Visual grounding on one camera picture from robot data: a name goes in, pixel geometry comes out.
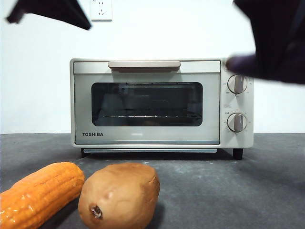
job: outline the potato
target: potato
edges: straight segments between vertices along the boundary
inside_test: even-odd
[[[109,165],[85,181],[78,211],[90,229],[144,229],[153,218],[159,191],[154,168]]]

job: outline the gray countertop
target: gray countertop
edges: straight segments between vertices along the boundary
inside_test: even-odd
[[[148,229],[305,228],[305,134],[256,134],[235,161],[216,154],[99,154],[81,159],[68,134],[1,135],[1,191],[54,162],[72,161],[86,177],[108,164],[156,168],[161,190]],[[77,200],[43,229],[86,228]]]

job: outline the oven handle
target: oven handle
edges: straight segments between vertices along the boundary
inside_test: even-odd
[[[120,73],[167,73],[180,69],[180,61],[110,61],[108,67]]]

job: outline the control knob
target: control knob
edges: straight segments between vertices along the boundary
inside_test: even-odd
[[[228,81],[228,88],[234,94],[243,93],[247,88],[247,80],[242,75],[233,75]]]
[[[227,125],[230,130],[239,133],[242,132],[247,126],[247,119],[240,113],[235,113],[229,116]]]

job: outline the electrical outlet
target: electrical outlet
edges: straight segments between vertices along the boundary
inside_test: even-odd
[[[112,0],[91,0],[91,21],[111,21]]]

